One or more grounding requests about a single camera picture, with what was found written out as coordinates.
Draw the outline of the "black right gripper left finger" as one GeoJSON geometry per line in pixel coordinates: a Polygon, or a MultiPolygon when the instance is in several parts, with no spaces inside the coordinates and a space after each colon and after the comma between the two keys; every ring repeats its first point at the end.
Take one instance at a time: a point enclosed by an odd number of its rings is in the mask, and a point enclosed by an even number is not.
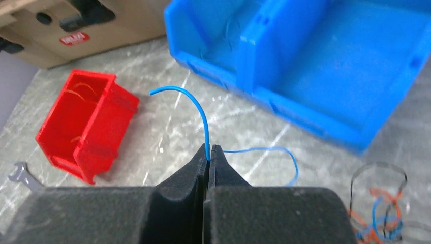
{"type": "Polygon", "coordinates": [[[203,243],[204,146],[152,187],[45,188],[24,201],[3,243],[203,243]]]}

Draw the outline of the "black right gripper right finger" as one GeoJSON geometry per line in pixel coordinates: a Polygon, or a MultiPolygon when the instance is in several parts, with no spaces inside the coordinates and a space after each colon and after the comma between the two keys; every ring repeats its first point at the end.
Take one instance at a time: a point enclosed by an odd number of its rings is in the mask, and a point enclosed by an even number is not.
{"type": "Polygon", "coordinates": [[[340,197],[323,187],[253,187],[211,150],[204,243],[356,243],[340,197]]]}

